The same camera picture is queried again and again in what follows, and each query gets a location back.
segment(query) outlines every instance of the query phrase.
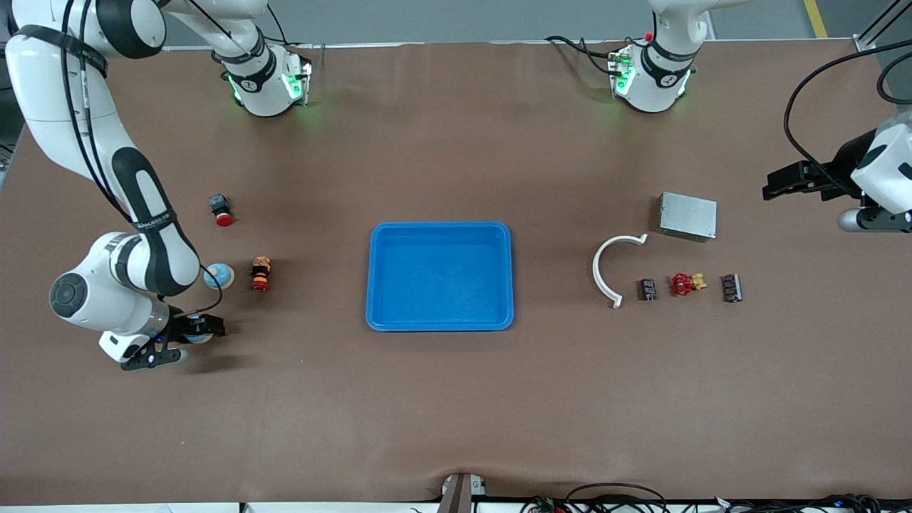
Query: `metal power supply box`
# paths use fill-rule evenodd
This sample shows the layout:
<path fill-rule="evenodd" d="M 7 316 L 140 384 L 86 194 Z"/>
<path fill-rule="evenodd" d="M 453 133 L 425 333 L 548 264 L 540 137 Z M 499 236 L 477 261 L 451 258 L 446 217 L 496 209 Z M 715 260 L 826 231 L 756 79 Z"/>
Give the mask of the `metal power supply box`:
<path fill-rule="evenodd" d="M 658 231 L 684 240 L 708 242 L 716 238 L 716 202 L 662 193 L 658 199 Z"/>

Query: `black wire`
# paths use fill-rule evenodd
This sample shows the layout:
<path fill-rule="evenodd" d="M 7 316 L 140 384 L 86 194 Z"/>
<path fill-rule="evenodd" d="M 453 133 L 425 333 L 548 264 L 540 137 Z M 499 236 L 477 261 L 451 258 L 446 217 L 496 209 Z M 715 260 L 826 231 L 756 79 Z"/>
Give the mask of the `black wire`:
<path fill-rule="evenodd" d="M 74 3 L 75 3 L 75 0 L 68 0 L 67 6 L 64 8 L 63 23 L 60 28 L 61 32 L 63 32 L 64 34 L 68 33 L 69 16 L 73 10 Z M 108 191 L 105 189 L 104 185 L 98 179 L 98 174 L 95 172 L 95 168 L 92 166 L 92 162 L 88 159 L 88 153 L 86 152 L 86 145 L 82 141 L 82 132 L 79 130 L 79 122 L 76 119 L 76 111 L 73 106 L 73 91 L 70 90 L 70 86 L 69 86 L 69 64 L 67 63 L 68 55 L 69 54 L 66 51 L 60 52 L 60 72 L 63 77 L 63 86 L 64 86 L 63 89 L 64 89 L 64 96 L 67 99 L 67 108 L 69 109 L 69 120 L 70 120 L 70 123 L 73 125 L 73 135 L 76 137 L 76 143 L 79 147 L 79 152 L 82 154 L 82 160 L 86 164 L 89 174 L 91 174 L 91 176 L 92 176 L 92 181 L 95 182 L 95 185 L 98 187 L 98 189 L 101 191 L 101 193 L 105 196 L 105 199 L 108 200 L 108 203 L 110 203 L 111 206 L 113 206 L 119 212 L 122 212 L 120 209 L 120 205 L 117 203 L 117 200 L 114 197 L 108 195 Z"/>
<path fill-rule="evenodd" d="M 849 194 L 850 196 L 852 195 L 852 192 L 848 189 L 848 187 L 846 187 L 841 182 L 834 181 L 833 176 L 831 176 L 830 173 L 828 171 L 826 171 L 824 166 L 822 164 L 820 164 L 820 162 L 817 161 L 817 159 L 815 159 L 814 156 L 811 155 L 801 144 L 799 144 L 798 141 L 792 135 L 792 129 L 789 127 L 789 120 L 792 117 L 792 106 L 795 103 L 795 99 L 798 98 L 798 93 L 800 93 L 801 90 L 804 89 L 804 86 L 806 86 L 808 84 L 808 82 L 813 80 L 817 75 L 820 75 L 827 69 L 832 68 L 833 66 L 842 64 L 844 62 L 847 62 L 849 60 L 855 59 L 855 58 L 874 55 L 874 54 L 886 52 L 889 50 L 895 50 L 897 48 L 907 47 L 909 45 L 912 45 L 912 39 L 907 39 L 906 41 L 900 41 L 898 43 L 893 43 L 892 45 L 886 45 L 885 47 L 871 48 L 869 50 L 864 50 L 864 51 L 858 52 L 856 54 L 843 56 L 843 57 L 831 60 L 830 62 L 827 62 L 826 64 L 822 65 L 821 67 L 815 69 L 810 75 L 805 77 L 804 80 L 802 80 L 801 83 L 798 84 L 798 87 L 795 88 L 795 91 L 792 93 L 792 96 L 789 98 L 788 104 L 786 104 L 786 106 L 785 106 L 785 114 L 782 116 L 782 127 L 785 130 L 785 138 L 788 139 L 789 143 L 794 147 L 794 149 L 797 150 L 801 155 L 803 155 L 805 159 L 810 161 L 814 165 L 814 167 L 816 167 L 817 170 L 820 171 L 820 173 L 826 177 L 827 180 L 829 180 L 833 185 L 838 187 L 843 193 Z"/>
<path fill-rule="evenodd" d="M 273 21 L 275 21 L 275 26 L 279 28 L 279 34 L 282 36 L 282 42 L 287 46 L 288 38 L 285 37 L 285 30 L 282 28 L 282 24 L 279 23 L 279 17 L 275 15 L 275 11 L 271 5 L 267 4 L 266 8 L 269 9 L 269 14 L 273 17 Z"/>
<path fill-rule="evenodd" d="M 571 41 L 570 39 L 567 39 L 566 37 L 563 37 L 563 36 L 549 36 L 549 37 L 546 37 L 544 40 L 552 42 L 552 43 L 555 41 L 560 41 L 562 43 L 566 43 L 570 48 L 576 50 L 577 52 L 582 52 L 582 53 L 586 54 L 586 56 L 589 58 L 589 62 L 591 62 L 592 65 L 595 66 L 596 69 L 598 69 L 602 73 L 605 73 L 606 75 L 611 76 L 611 77 L 620 76 L 620 73 L 618 73 L 617 71 L 613 71 L 608 68 L 602 68 L 601 66 L 599 66 L 599 64 L 596 62 L 595 58 L 608 58 L 608 54 L 602 53 L 602 52 L 594 52 L 594 51 L 590 50 L 589 46 L 586 45 L 586 40 L 583 39 L 582 37 L 580 37 L 578 45 L 576 43 L 574 43 L 573 41 Z"/>
<path fill-rule="evenodd" d="M 877 19 L 874 20 L 874 23 L 872 23 L 870 26 L 868 26 L 868 28 L 865 29 L 865 32 L 862 32 L 861 36 L 859 36 L 858 38 L 864 39 L 865 36 L 867 36 L 867 33 L 870 32 L 871 29 L 874 28 L 875 25 L 880 23 L 880 20 L 884 19 L 884 16 L 889 14 L 889 12 L 892 11 L 894 8 L 896 8 L 896 6 L 899 5 L 899 3 L 902 1 L 903 0 L 893 0 L 893 4 L 890 7 L 888 7 L 883 13 L 880 13 L 880 16 L 878 16 Z"/>
<path fill-rule="evenodd" d="M 563 37 L 563 36 L 550 36 L 550 37 L 546 37 L 544 40 L 552 42 L 552 43 L 554 43 L 555 41 L 560 41 L 560 42 L 566 44 L 567 46 L 569 46 L 570 48 L 576 50 L 577 52 L 581 52 L 584 54 L 586 53 L 586 50 L 583 47 L 578 46 L 576 43 L 574 43 L 570 39 L 567 39 L 566 37 Z M 594 57 L 608 58 L 608 54 L 603 54 L 601 52 L 590 51 L 589 53 L 592 54 Z"/>
<path fill-rule="evenodd" d="M 86 2 L 82 7 L 82 18 L 79 20 L 79 39 L 82 41 L 85 41 L 86 20 L 88 19 L 88 9 L 91 7 L 91 4 L 91 2 Z M 79 74 L 80 80 L 86 76 L 86 59 L 82 56 L 79 57 Z M 86 110 L 86 132 L 88 133 L 88 144 L 92 149 L 92 155 L 95 158 L 95 164 L 98 166 L 98 174 L 101 175 L 101 181 L 104 183 L 107 196 L 114 198 L 114 192 L 111 190 L 110 183 L 108 182 L 108 175 L 105 173 L 105 168 L 101 165 L 101 159 L 98 157 L 98 145 L 95 143 L 95 131 L 92 128 L 92 109 L 88 106 L 90 105 L 90 102 L 88 99 L 88 84 L 86 82 L 83 82 L 82 94 L 86 96 L 83 108 Z M 130 216 L 123 210 L 123 207 L 120 206 L 120 203 L 114 201 L 114 205 L 120 215 L 129 223 L 131 221 Z"/>
<path fill-rule="evenodd" d="M 889 9 L 887 9 L 886 11 L 884 11 L 884 14 L 890 12 L 890 10 L 892 10 L 893 7 L 894 7 L 895 5 L 896 5 L 896 4 L 891 5 Z M 900 16 L 902 16 L 902 15 L 909 9 L 909 7 L 912 7 L 912 4 L 906 4 L 906 6 L 902 8 L 902 10 L 900 10 L 898 13 L 896 13 L 896 16 L 893 16 L 893 19 L 891 19 L 888 23 L 884 23 L 884 26 L 882 26 L 882 27 L 880 28 L 880 31 L 877 32 L 876 34 L 874 34 L 874 37 L 871 37 L 871 41 L 874 41 L 874 40 L 876 40 L 878 37 L 880 37 L 880 35 L 883 34 L 885 30 L 887 30 L 888 28 L 890 28 L 890 26 L 892 26 L 892 25 L 896 22 L 896 20 L 897 20 Z"/>
<path fill-rule="evenodd" d="M 912 98 L 909 99 L 900 99 L 893 96 L 890 96 L 884 89 L 884 81 L 886 80 L 886 74 L 890 72 L 891 69 L 895 68 L 900 62 L 912 58 L 912 52 L 909 52 L 903 56 L 893 59 L 889 64 L 884 67 L 884 70 L 880 72 L 880 76 L 877 77 L 877 94 L 880 95 L 880 98 L 893 103 L 894 105 L 912 105 Z"/>
<path fill-rule="evenodd" d="M 629 483 L 592 483 L 590 485 L 582 485 L 581 487 L 576 487 L 576 488 L 570 490 L 570 493 L 568 493 L 566 495 L 566 497 L 564 497 L 564 501 L 569 501 L 570 497 L 572 497 L 574 494 L 581 492 L 583 490 L 588 490 L 590 488 L 633 488 L 635 490 L 641 490 L 641 491 L 650 493 L 650 494 L 658 497 L 658 499 L 662 501 L 663 505 L 665 505 L 665 506 L 668 505 L 668 501 L 665 499 L 665 497 L 662 496 L 662 494 L 660 494 L 656 490 L 654 490 L 652 488 L 648 488 L 648 487 L 642 487 L 641 485 L 631 485 Z"/>
<path fill-rule="evenodd" d="M 609 77 L 620 77 L 620 76 L 621 76 L 620 72 L 618 72 L 618 71 L 612 71 L 611 69 L 602 68 L 601 66 L 598 65 L 598 63 L 596 62 L 595 58 L 593 57 L 593 53 L 589 50 L 589 47 L 586 45 L 586 40 L 585 40 L 585 39 L 583 39 L 583 38 L 580 37 L 580 38 L 579 38 L 579 45 L 580 45 L 581 47 L 583 47 L 583 50 L 585 51 L 586 56 L 589 57 L 589 62 L 591 62 L 592 65 L 596 67 L 596 69 L 598 69 L 598 70 L 601 71 L 602 73 L 605 73 L 605 74 L 608 75 Z"/>
<path fill-rule="evenodd" d="M 225 30 L 224 27 L 221 24 L 219 24 L 218 21 L 215 20 L 215 18 L 213 18 L 209 13 L 206 12 L 205 9 L 203 9 L 202 7 L 200 7 L 199 4 L 196 3 L 196 0 L 187 0 L 187 1 L 190 2 L 191 4 L 193 4 L 193 6 L 196 7 L 196 10 L 200 11 L 200 13 L 203 16 L 206 16 L 206 19 L 208 19 L 213 25 L 215 25 L 216 28 L 218 28 L 220 31 L 222 31 L 223 34 L 225 34 L 229 39 L 234 41 L 234 38 L 231 36 L 231 32 L 228 32 L 227 30 Z M 247 50 L 244 50 L 244 53 L 248 56 L 250 55 L 250 52 Z"/>
<path fill-rule="evenodd" d="M 224 291 L 222 290 L 222 284 L 219 283 L 219 280 L 215 279 L 215 275 L 206 266 L 204 266 L 203 264 L 200 264 L 200 269 L 202 269 L 203 272 L 205 272 L 207 275 L 209 275 L 209 277 L 212 278 L 212 281 L 215 282 L 215 287 L 219 289 L 219 298 L 216 299 L 212 305 L 209 305 L 208 307 L 206 307 L 204 309 L 196 309 L 196 310 L 191 310 L 188 312 L 179 313 L 174 316 L 175 319 L 190 317 L 191 315 L 199 315 L 203 312 L 214 309 L 215 307 L 219 306 L 222 303 L 222 298 L 224 298 Z"/>

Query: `white curved pipe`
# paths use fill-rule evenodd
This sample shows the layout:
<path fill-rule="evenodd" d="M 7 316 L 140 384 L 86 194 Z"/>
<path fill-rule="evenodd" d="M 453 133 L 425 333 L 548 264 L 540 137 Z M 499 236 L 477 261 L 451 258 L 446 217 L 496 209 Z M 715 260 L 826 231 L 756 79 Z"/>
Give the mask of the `white curved pipe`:
<path fill-rule="evenodd" d="M 596 257 L 592 259 L 592 278 L 596 281 L 596 287 L 602 291 L 602 294 L 605 294 L 609 299 L 614 301 L 613 309 L 618 309 L 621 306 L 621 301 L 624 299 L 623 296 L 616 293 L 611 287 L 605 283 L 605 280 L 602 279 L 602 273 L 598 270 L 598 261 L 602 258 L 602 253 L 611 245 L 618 242 L 628 242 L 630 244 L 636 244 L 637 246 L 643 246 L 646 244 L 647 234 L 643 234 L 641 237 L 634 236 L 617 236 L 605 241 L 605 243 L 598 248 L 596 251 Z"/>

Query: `table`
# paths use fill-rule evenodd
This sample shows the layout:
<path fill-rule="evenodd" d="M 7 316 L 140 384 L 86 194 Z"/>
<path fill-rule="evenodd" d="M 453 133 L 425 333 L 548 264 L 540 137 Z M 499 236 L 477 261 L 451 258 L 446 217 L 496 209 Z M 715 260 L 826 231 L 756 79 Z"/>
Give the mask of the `table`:
<path fill-rule="evenodd" d="M 851 51 L 709 43 L 658 115 L 547 45 L 309 52 L 313 103 L 275 119 L 234 106 L 207 54 L 113 62 L 187 236 L 240 275 L 214 312 L 230 336 L 125 373 L 57 319 L 51 283 L 125 225 L 26 136 L 0 193 L 0 502 L 418 500 L 456 471 L 493 495 L 614 480 L 680 498 L 908 496 L 909 239 L 840 232 L 848 200 L 761 198 L 800 158 L 782 135 L 792 88 Z M 875 75 L 868 59 L 812 83 L 796 137 L 826 159 L 885 119 Z M 718 239 L 656 234 L 663 191 L 719 202 Z M 216 193 L 236 225 L 215 226 Z M 371 331 L 372 228 L 452 219 L 510 226 L 513 326 Z M 642 233 L 602 262 L 627 296 L 612 310 L 589 259 Z M 260 255 L 265 294 L 244 278 Z M 678 272 L 710 288 L 673 298 Z M 741 304 L 722 301 L 732 272 Z M 643 277 L 659 301 L 634 300 Z M 213 296 L 201 283 L 174 303 Z"/>

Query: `white robot link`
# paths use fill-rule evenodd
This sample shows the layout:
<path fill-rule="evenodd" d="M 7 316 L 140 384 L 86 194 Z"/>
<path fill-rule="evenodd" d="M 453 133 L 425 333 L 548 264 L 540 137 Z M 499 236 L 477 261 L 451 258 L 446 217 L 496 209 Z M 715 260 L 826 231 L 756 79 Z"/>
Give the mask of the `white robot link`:
<path fill-rule="evenodd" d="M 684 94 L 693 60 L 709 36 L 709 11 L 750 0 L 648 0 L 652 38 L 609 55 L 611 89 L 631 107 L 661 112 Z"/>
<path fill-rule="evenodd" d="M 162 12 L 168 12 L 209 42 L 240 86 L 235 95 L 246 109 L 273 116 L 306 101 L 310 69 L 298 55 L 265 42 L 252 20 L 266 8 L 265 0 L 12 3 L 16 32 L 5 56 L 29 130 L 48 158 L 94 181 L 136 231 L 100 237 L 50 292 L 61 319 L 104 332 L 101 348 L 124 370 L 174 363 L 183 352 L 169 342 L 222 336 L 224 325 L 163 301 L 196 281 L 200 260 L 158 176 L 120 122 L 105 83 L 105 56 L 157 54 L 165 41 Z"/>

